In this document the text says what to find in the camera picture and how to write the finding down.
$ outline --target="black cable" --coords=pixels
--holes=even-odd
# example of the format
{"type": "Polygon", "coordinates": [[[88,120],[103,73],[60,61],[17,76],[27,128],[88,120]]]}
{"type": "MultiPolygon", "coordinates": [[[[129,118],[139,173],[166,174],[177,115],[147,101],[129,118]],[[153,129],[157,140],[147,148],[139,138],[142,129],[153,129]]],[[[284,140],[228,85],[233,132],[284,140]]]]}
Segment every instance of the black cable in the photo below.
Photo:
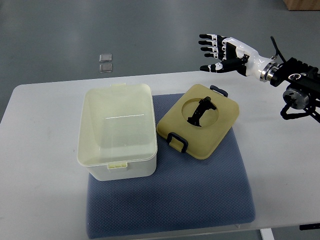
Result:
{"type": "Polygon", "coordinates": [[[275,55],[276,55],[276,56],[279,55],[280,58],[281,58],[281,60],[285,63],[286,60],[285,60],[284,56],[281,54],[281,52],[280,52],[280,50],[279,50],[279,48],[278,48],[278,46],[277,46],[277,44],[276,44],[275,38],[274,38],[273,36],[271,36],[270,38],[271,38],[272,44],[273,44],[273,46],[274,46],[274,48],[275,48],[275,55]]]}

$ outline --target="container lid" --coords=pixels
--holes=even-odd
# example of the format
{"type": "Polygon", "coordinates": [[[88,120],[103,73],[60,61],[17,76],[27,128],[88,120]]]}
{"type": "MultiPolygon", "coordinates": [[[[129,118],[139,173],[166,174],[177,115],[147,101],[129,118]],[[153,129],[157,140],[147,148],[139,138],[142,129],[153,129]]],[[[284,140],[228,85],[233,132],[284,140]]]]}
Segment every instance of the container lid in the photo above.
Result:
{"type": "Polygon", "coordinates": [[[235,101],[196,84],[163,116],[156,130],[179,152],[203,160],[214,152],[238,115],[235,101]]]}
{"type": "Polygon", "coordinates": [[[85,167],[147,161],[157,153],[155,113],[146,84],[113,84],[84,97],[78,162],[85,167]]]}

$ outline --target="plastic container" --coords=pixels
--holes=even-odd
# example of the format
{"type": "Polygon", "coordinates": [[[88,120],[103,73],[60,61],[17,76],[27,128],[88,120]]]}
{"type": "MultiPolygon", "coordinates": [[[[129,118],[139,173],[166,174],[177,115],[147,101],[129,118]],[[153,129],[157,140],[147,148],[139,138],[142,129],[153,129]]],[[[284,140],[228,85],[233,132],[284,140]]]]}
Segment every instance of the plastic container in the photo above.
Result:
{"type": "Polygon", "coordinates": [[[157,166],[151,90],[146,84],[114,84],[84,97],[78,162],[99,181],[151,175],[157,166]]]}
{"type": "Polygon", "coordinates": [[[192,86],[156,127],[171,147],[199,160],[214,152],[239,116],[238,104],[225,91],[211,87],[192,86]]]}

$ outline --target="white plastic box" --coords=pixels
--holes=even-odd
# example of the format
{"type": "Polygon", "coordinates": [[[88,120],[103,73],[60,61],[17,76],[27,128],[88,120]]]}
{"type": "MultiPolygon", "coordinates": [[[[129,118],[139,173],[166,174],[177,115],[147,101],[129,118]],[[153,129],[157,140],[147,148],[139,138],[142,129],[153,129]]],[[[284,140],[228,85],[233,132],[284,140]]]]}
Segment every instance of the white plastic box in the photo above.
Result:
{"type": "Polygon", "coordinates": [[[99,181],[154,173],[157,136],[148,85],[113,84],[85,94],[77,159],[99,181]]]}

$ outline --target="gray floor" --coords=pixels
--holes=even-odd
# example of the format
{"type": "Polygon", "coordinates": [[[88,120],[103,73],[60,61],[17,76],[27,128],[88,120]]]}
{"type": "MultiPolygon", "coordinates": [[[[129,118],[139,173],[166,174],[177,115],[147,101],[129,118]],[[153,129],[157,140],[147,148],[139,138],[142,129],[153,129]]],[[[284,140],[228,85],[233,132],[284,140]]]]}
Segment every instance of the gray floor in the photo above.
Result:
{"type": "MultiPolygon", "coordinates": [[[[215,63],[200,51],[203,33],[237,38],[265,57],[275,54],[272,35],[287,59],[320,67],[319,26],[320,11],[288,11],[282,0],[0,0],[0,120],[21,84],[197,71],[215,63]],[[103,53],[113,54],[110,73],[99,73],[103,53]]],[[[320,240],[319,230],[299,226],[273,233],[276,240],[320,240]]]]}

